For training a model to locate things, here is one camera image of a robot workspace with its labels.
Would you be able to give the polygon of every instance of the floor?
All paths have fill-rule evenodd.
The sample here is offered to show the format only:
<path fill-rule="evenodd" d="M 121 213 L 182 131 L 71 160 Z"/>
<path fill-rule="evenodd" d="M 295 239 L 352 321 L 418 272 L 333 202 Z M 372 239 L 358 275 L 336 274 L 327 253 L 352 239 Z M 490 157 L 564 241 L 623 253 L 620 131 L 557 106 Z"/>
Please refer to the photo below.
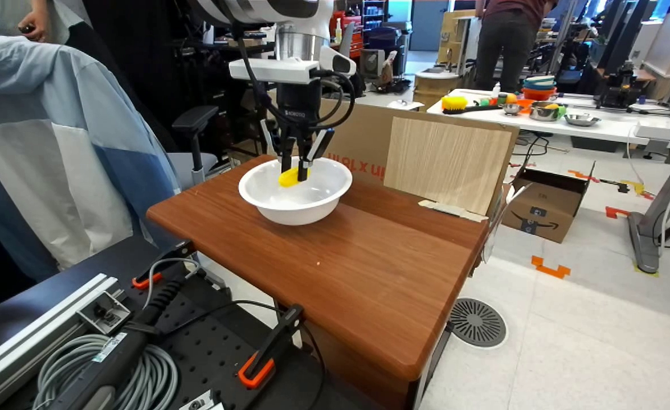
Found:
<path fill-rule="evenodd" d="M 433 67 L 435 54 L 413 54 L 407 74 Z M 364 98 L 387 106 L 394 95 Z M 572 149 L 550 139 L 530 166 L 596 179 L 643 183 L 658 191 L 670 174 L 661 160 L 623 160 L 621 154 Z M 632 267 L 623 220 L 607 220 L 606 206 L 643 213 L 650 200 L 620 195 L 613 184 L 589 184 L 562 245 L 498 226 L 459 298 L 492 306 L 507 325 L 495 348 L 476 348 L 450 338 L 425 390 L 421 410 L 554 410 L 670 409 L 670 250 L 656 275 Z M 564 280 L 538 274 L 530 256 L 569 269 Z M 209 267 L 236 282 L 223 267 Z M 271 304 L 238 282 L 234 296 Z M 271 312 L 254 312 L 272 323 Z"/>

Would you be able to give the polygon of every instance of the chair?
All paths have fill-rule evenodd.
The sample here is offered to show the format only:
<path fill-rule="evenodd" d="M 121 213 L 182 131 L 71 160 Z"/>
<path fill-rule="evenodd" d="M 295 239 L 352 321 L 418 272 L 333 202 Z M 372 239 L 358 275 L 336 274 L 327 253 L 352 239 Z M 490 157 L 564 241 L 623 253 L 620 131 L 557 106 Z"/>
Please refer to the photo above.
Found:
<path fill-rule="evenodd" d="M 174 128 L 196 139 L 214 115 L 196 108 Z M 0 37 L 0 245 L 23 274 L 40 280 L 129 236 L 170 246 L 145 210 L 207 165 L 169 157 L 99 62 Z"/>

